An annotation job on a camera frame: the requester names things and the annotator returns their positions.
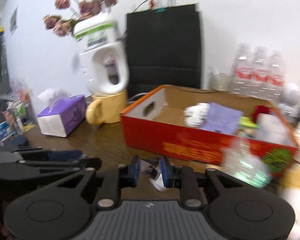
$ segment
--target wooden table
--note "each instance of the wooden table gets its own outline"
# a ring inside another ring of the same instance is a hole
[[[39,127],[34,127],[24,134],[33,147],[44,149],[81,150],[89,157],[99,157],[102,160],[101,171],[106,171],[119,164],[129,164],[134,155],[141,158],[160,157],[161,155],[127,147],[124,141],[121,123],[104,124],[94,127],[83,121],[67,138],[42,135]],[[175,165],[187,165],[194,171],[204,172],[207,165],[199,162],[187,162],[170,158]],[[179,199],[179,190],[171,188],[165,192],[157,191],[147,177],[141,177],[137,188],[122,189],[122,199],[155,200]]]

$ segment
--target box hole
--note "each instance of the box hole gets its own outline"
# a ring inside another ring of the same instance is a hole
[[[149,104],[144,110],[143,110],[143,116],[147,117],[154,109],[155,102],[152,102]]]

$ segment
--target round disc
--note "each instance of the round disc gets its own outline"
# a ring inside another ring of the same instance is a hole
[[[16,239],[61,240],[80,233],[89,223],[90,206],[72,189],[25,195],[11,203],[4,222]]]
[[[272,194],[229,194],[214,200],[208,215],[217,231],[238,240],[275,240],[288,236],[292,207]]]

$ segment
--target tissue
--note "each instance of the tissue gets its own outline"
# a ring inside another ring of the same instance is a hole
[[[51,112],[59,100],[69,98],[70,96],[70,93],[63,91],[61,88],[48,88],[38,95],[38,98],[46,103]]]
[[[184,110],[185,123],[190,127],[199,127],[204,123],[209,110],[208,103],[198,103],[196,106],[189,106]]]

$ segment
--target purple tissue box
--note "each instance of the purple tissue box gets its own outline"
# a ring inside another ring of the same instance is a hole
[[[242,112],[217,103],[210,103],[205,124],[201,130],[234,135],[238,130]]]
[[[84,95],[59,100],[50,111],[44,109],[37,116],[42,134],[66,137],[85,118],[86,100]]]

